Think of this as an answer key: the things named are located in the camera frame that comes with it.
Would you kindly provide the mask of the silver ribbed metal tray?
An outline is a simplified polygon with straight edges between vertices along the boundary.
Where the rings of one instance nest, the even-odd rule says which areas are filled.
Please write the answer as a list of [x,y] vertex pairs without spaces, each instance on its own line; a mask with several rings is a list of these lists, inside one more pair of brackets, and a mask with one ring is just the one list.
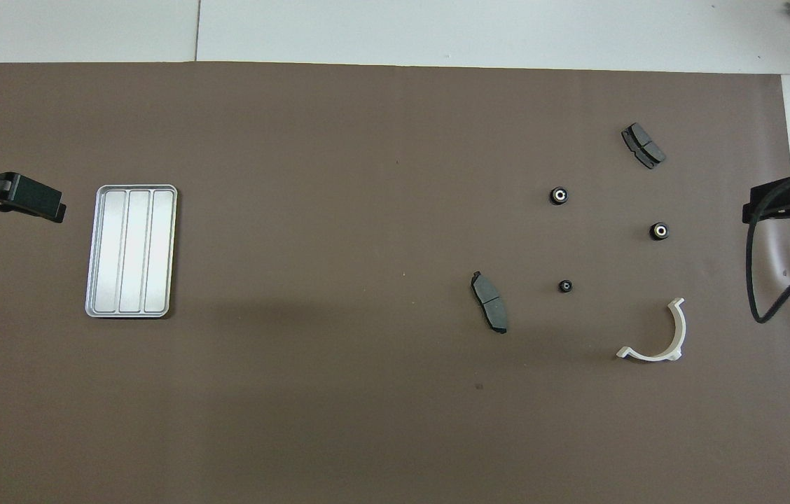
[[178,195],[169,184],[97,189],[85,285],[88,316],[161,319],[170,312]]

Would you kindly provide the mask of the dark stacked brake pad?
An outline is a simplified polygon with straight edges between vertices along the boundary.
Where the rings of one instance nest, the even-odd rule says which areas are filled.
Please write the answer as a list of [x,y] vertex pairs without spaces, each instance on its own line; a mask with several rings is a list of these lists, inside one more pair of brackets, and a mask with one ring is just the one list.
[[666,162],[666,153],[654,143],[651,135],[639,123],[632,123],[621,132],[623,143],[639,163],[648,169],[655,169]]

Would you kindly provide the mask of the white semicircular plastic clamp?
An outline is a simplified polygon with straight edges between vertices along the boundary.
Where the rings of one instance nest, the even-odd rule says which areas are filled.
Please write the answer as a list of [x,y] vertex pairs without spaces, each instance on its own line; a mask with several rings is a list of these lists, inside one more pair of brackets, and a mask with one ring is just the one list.
[[642,363],[666,363],[669,361],[673,363],[678,361],[683,356],[684,342],[687,336],[687,320],[684,315],[684,303],[686,300],[683,297],[676,297],[667,304],[667,308],[671,313],[674,322],[674,334],[672,341],[667,345],[667,348],[655,355],[645,355],[636,351],[631,346],[623,346],[616,352],[617,358],[634,358]]

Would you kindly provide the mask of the grey single brake pad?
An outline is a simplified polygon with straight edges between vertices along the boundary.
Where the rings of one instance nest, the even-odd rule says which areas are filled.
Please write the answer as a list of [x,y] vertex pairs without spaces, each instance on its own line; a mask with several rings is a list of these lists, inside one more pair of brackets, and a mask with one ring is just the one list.
[[471,290],[489,328],[497,334],[506,334],[509,321],[497,287],[482,272],[476,271],[471,278]]

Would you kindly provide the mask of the brown paper table mat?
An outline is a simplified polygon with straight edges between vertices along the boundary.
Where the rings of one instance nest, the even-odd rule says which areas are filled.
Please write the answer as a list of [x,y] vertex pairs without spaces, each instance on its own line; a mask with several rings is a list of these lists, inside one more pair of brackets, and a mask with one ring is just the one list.
[[[6,170],[67,214],[0,213],[0,504],[790,504],[741,221],[790,173],[779,76],[0,64]],[[91,318],[129,184],[178,190],[171,309]],[[617,358],[676,298],[683,356]]]

